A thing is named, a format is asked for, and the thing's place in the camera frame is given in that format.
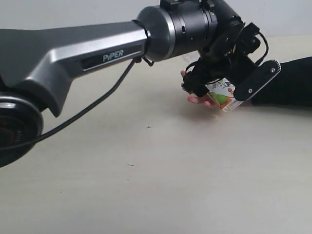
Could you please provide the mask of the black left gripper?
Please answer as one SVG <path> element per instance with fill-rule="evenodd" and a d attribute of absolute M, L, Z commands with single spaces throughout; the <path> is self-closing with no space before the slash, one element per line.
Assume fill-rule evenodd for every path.
<path fill-rule="evenodd" d="M 209 92 L 206 83 L 221 78 L 240 83 L 261 62 L 249 58 L 261 45 L 258 35 L 260 29 L 254 23 L 230 21 L 208 47 L 199 50 L 193 70 L 183 76 L 183 90 L 202 98 Z"/>

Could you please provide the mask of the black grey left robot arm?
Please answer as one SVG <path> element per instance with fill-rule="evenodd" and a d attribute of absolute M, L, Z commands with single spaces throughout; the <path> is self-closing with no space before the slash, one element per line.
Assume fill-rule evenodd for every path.
<path fill-rule="evenodd" d="M 42 135 L 42 111 L 59 116 L 74 79 L 130 60 L 149 65 L 198 51 L 211 76 L 226 75 L 262 34 L 223 0 L 162 0 L 131 21 L 0 31 L 0 164 L 27 154 Z"/>

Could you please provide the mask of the person's open bare hand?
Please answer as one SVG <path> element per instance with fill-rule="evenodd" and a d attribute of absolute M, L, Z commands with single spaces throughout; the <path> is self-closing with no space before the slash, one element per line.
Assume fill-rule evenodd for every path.
<path fill-rule="evenodd" d="M 187 100 L 190 103 L 197 104 L 197 105 L 204 105 L 205 107 L 208 107 L 208 108 L 216 107 L 216 103 L 214 102 L 213 99 L 211 99 L 209 95 L 206 95 L 204 97 L 197 97 L 197 96 L 192 96 L 191 93 L 189 93 Z"/>

